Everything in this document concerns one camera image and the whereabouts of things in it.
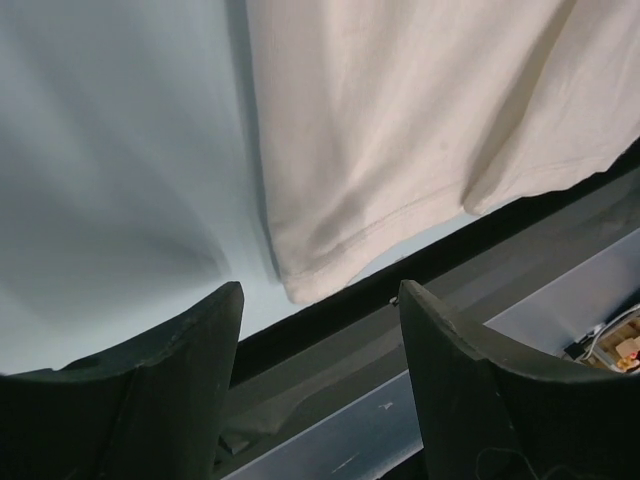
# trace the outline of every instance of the white cloth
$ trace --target white cloth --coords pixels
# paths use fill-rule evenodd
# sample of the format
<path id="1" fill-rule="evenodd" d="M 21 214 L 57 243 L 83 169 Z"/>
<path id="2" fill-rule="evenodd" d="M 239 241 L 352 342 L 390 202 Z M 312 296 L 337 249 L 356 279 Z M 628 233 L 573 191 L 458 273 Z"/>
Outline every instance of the white cloth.
<path id="1" fill-rule="evenodd" d="M 296 302 L 463 209 L 605 170 L 640 132 L 637 0 L 248 5 L 270 233 Z"/>

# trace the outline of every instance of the gray surface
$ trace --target gray surface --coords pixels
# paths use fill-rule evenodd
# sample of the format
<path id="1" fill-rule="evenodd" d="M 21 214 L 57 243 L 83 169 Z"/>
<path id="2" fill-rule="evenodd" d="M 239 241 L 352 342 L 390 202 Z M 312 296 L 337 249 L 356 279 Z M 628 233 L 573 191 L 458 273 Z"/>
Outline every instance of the gray surface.
<path id="1" fill-rule="evenodd" d="M 421 448 L 405 372 L 225 479 L 379 478 Z"/>
<path id="2" fill-rule="evenodd" d="M 600 252 L 486 325 L 556 355 L 640 289 L 640 230 Z"/>

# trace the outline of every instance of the black plastic part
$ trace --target black plastic part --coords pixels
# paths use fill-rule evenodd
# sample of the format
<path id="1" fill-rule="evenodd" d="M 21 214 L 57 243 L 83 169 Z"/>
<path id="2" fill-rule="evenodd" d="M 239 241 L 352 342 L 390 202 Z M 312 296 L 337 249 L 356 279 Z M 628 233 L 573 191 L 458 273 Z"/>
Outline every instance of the black plastic part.
<path id="1" fill-rule="evenodd" d="M 0 478 L 209 478 L 242 306 L 228 283 L 63 370 L 0 377 Z"/>
<path id="2" fill-rule="evenodd" d="M 579 343 L 572 343 L 571 345 L 569 345 L 567 348 L 564 349 L 564 353 L 569 355 L 569 358 L 571 358 L 571 360 L 577 360 L 582 355 L 584 355 L 586 351 L 584 347 Z"/>
<path id="3" fill-rule="evenodd" d="M 416 282 L 399 298 L 431 480 L 637 476 L 640 378 L 531 349 Z"/>

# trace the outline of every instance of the electrical wire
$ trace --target electrical wire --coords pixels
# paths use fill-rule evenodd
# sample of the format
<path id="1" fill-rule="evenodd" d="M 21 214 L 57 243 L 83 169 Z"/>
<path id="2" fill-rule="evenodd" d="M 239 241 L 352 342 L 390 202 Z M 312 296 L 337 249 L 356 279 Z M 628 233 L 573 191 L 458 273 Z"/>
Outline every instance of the electrical wire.
<path id="1" fill-rule="evenodd" d="M 593 354 L 593 349 L 596 348 L 596 344 L 598 343 L 598 340 L 600 339 L 600 337 L 602 336 L 602 334 L 604 332 L 609 330 L 612 326 L 615 326 L 616 324 L 618 324 L 618 322 L 620 322 L 620 320 L 623 320 L 623 319 L 627 318 L 629 315 L 631 315 L 634 312 L 637 312 L 638 310 L 640 310 L 640 303 L 638 303 L 638 304 L 634 305 L 633 307 L 625 310 L 620 315 L 618 315 L 616 318 L 611 320 L 607 325 L 602 327 L 600 329 L 600 331 L 598 333 L 596 333 L 595 336 L 593 337 L 593 342 L 591 342 L 591 347 L 589 347 L 589 351 L 587 352 L 587 355 L 585 357 L 583 357 L 582 360 L 587 360 L 589 357 L 591 357 L 591 355 Z"/>

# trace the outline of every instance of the light blue wall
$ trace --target light blue wall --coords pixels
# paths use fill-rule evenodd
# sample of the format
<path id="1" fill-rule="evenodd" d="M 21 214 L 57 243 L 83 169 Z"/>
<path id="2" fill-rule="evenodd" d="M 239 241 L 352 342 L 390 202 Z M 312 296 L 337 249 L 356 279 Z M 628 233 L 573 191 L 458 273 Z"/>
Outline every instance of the light blue wall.
<path id="1" fill-rule="evenodd" d="M 59 368 L 275 274 L 244 2 L 0 4 L 0 371 Z M 392 249 L 363 275 L 467 223 Z"/>

